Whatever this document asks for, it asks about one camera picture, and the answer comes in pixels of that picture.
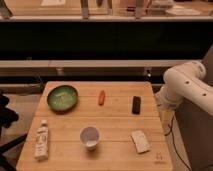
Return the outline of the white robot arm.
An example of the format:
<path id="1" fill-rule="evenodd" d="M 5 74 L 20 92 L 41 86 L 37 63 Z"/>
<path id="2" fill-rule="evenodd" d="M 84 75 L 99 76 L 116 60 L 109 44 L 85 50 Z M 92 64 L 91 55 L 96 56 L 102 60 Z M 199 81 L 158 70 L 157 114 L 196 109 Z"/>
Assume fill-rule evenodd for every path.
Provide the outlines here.
<path id="1" fill-rule="evenodd" d="M 190 61 L 167 69 L 164 84 L 155 94 L 163 109 L 177 109 L 186 98 L 213 116 L 213 87 L 203 81 L 206 68 L 199 61 Z"/>

